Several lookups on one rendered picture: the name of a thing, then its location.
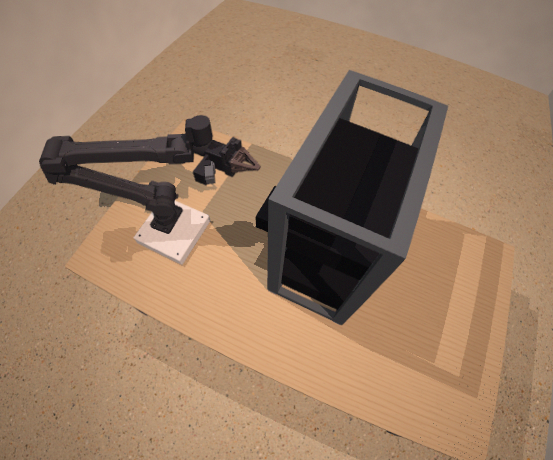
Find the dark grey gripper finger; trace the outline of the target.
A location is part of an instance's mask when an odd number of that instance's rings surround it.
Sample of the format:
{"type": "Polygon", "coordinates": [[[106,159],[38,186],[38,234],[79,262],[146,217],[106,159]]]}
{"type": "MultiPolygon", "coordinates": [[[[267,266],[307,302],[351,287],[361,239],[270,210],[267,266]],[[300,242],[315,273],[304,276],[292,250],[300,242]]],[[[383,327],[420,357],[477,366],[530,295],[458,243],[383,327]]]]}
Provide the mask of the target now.
{"type": "MultiPolygon", "coordinates": [[[[246,162],[248,162],[248,163],[254,165],[246,156],[244,156],[240,162],[243,163],[243,161],[246,161],[246,162]]],[[[259,170],[243,169],[243,168],[234,168],[234,167],[232,167],[232,168],[231,168],[231,171],[232,171],[232,173],[238,173],[238,172],[244,172],[244,171],[259,171],[259,170]]]]}
{"type": "Polygon", "coordinates": [[[261,165],[249,154],[249,152],[244,148],[241,147],[238,152],[235,154],[235,156],[230,161],[230,166],[234,168],[243,168],[243,169],[253,169],[253,170],[259,170],[261,165]],[[240,162],[242,158],[246,156],[254,165],[249,165],[240,162]]]}

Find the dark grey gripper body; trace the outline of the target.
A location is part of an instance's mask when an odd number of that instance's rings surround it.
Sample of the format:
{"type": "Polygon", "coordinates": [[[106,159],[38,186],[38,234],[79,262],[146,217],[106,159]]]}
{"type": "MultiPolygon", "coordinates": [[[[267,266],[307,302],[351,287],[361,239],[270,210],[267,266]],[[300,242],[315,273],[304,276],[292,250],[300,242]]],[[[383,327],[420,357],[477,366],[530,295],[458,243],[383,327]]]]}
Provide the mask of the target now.
{"type": "MultiPolygon", "coordinates": [[[[214,143],[214,142],[212,142],[212,143],[214,143]]],[[[227,144],[224,144],[224,143],[221,143],[221,142],[218,142],[218,141],[215,141],[214,144],[224,147],[221,151],[221,156],[222,156],[222,161],[223,161],[223,166],[224,166],[224,172],[225,172],[225,175],[233,177],[235,175],[235,173],[232,173],[232,171],[231,171],[230,161],[235,156],[235,154],[238,152],[238,150],[242,147],[241,140],[232,137],[227,144]],[[228,157],[228,155],[229,155],[229,157],[228,157]]]]}

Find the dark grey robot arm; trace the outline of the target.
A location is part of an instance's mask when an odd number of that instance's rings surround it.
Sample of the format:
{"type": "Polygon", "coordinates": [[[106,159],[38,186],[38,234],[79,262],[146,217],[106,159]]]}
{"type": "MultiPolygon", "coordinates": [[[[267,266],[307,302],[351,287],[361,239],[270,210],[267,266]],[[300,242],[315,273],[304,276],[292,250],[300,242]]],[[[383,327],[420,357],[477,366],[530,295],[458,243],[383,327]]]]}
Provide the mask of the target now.
{"type": "Polygon", "coordinates": [[[169,234],[183,212],[182,207],[175,205],[178,194],[172,183],[140,184],[78,164],[136,161],[184,164],[194,162],[195,153],[204,157],[193,170],[195,181],[203,185],[215,184],[215,168],[224,172],[221,156],[224,147],[214,144],[216,140],[212,138],[210,119],[197,115],[186,120],[185,134],[168,134],[167,137],[74,142],[70,136],[54,136],[46,141],[39,163],[51,184],[74,184],[146,206],[154,215],[151,228],[169,234]]]}

